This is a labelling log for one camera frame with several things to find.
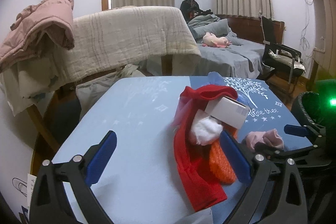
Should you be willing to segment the orange knit cloth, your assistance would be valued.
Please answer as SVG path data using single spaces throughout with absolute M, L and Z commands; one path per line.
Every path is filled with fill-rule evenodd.
M 236 175 L 220 146 L 219 139 L 210 147 L 209 166 L 210 171 L 222 184 L 230 185 L 236 181 Z

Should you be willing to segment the wooden coat rack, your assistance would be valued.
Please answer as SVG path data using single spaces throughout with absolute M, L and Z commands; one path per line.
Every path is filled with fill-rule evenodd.
M 189 22 L 199 14 L 199 5 L 195 0 L 184 0 L 180 6 L 185 21 Z

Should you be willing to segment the black lined trash bin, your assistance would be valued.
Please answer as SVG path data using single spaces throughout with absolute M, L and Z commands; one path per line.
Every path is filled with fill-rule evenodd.
M 335 105 L 318 93 L 299 94 L 292 103 L 291 113 L 302 126 L 318 124 L 327 132 L 335 132 Z

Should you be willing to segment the grey pillow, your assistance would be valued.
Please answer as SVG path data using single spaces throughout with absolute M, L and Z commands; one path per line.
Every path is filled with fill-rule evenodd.
M 221 19 L 217 22 L 210 23 L 205 26 L 193 28 L 192 34 L 195 39 L 201 39 L 207 32 L 220 36 L 227 36 L 231 31 L 227 19 Z

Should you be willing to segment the black office chair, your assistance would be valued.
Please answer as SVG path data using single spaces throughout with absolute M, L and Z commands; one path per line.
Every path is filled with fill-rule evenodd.
M 276 35 L 272 20 L 260 16 L 264 43 L 264 53 L 261 63 L 270 69 L 264 79 L 267 81 L 276 73 L 284 76 L 288 82 L 288 89 L 296 86 L 298 79 L 306 72 L 301 60 L 302 53 L 284 44 L 276 42 Z

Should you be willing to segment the red cloth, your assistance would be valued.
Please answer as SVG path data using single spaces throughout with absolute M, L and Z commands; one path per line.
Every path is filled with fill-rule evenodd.
M 174 157 L 177 171 L 193 209 L 197 212 L 227 199 L 220 181 L 210 170 L 209 152 L 197 148 L 187 140 L 198 110 L 209 101 L 228 96 L 237 99 L 235 89 L 228 86 L 206 85 L 196 90 L 185 87 L 179 97 L 174 124 Z

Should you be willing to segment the silver chair cushion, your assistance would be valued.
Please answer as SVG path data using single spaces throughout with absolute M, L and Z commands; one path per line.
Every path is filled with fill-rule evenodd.
M 277 62 L 280 62 L 282 64 L 288 65 L 291 68 L 292 61 L 293 61 L 292 58 L 290 58 L 288 56 L 277 55 L 272 50 L 269 50 L 269 56 L 274 61 L 277 61 Z M 303 72 L 306 72 L 305 66 L 298 61 L 294 62 L 294 69 L 299 69 L 299 70 L 302 70 Z

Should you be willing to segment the dark wooden headboard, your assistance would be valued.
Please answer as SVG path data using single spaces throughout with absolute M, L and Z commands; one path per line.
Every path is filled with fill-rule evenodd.
M 239 38 L 259 44 L 263 43 L 263 32 L 260 19 L 221 14 L 217 14 L 217 16 L 221 19 L 227 19 L 229 27 Z M 282 44 L 285 23 L 274 20 L 273 26 L 276 36 L 276 43 Z

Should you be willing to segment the white cardboard box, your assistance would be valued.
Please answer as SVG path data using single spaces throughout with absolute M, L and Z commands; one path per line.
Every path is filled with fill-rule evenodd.
M 249 113 L 249 107 L 228 96 L 209 101 L 205 113 L 230 125 L 241 129 Z

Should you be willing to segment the pink plush toy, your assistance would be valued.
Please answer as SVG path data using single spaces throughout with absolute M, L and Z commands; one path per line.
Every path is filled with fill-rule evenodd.
M 207 32 L 202 38 L 202 46 L 213 48 L 227 48 L 232 43 L 225 37 L 218 38 L 215 34 Z

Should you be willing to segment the beige blanket on rack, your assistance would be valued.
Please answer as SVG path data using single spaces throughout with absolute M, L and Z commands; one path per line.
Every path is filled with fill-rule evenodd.
M 122 7 L 73 20 L 75 46 L 54 50 L 59 86 L 152 57 L 171 56 L 174 76 L 191 75 L 201 53 L 176 7 Z

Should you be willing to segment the white tissue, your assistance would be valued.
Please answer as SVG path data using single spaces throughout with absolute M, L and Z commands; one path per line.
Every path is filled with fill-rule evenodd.
M 209 145 L 216 141 L 223 131 L 222 123 L 205 113 L 198 110 L 194 116 L 188 140 L 193 145 Z

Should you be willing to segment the blue plastic bag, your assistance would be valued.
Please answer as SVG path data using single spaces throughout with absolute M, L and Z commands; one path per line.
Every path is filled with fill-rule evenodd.
M 209 84 L 218 85 L 218 86 L 228 86 L 225 82 L 224 78 L 218 72 L 210 72 L 207 75 L 207 79 Z M 244 105 L 249 105 L 249 99 L 246 95 L 244 95 L 241 91 L 238 91 L 237 88 L 234 88 L 238 94 L 237 101 L 243 103 Z

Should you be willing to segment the pink sock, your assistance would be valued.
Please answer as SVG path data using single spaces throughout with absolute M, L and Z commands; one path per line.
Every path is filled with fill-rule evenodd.
M 275 128 L 269 131 L 252 131 L 245 137 L 245 142 L 252 152 L 255 151 L 257 143 L 276 149 L 284 149 L 284 141 Z

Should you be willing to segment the wooden wardrobe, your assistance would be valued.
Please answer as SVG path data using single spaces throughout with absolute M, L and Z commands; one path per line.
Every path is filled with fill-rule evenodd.
M 315 5 L 316 38 L 313 60 L 331 77 L 335 77 L 335 0 Z

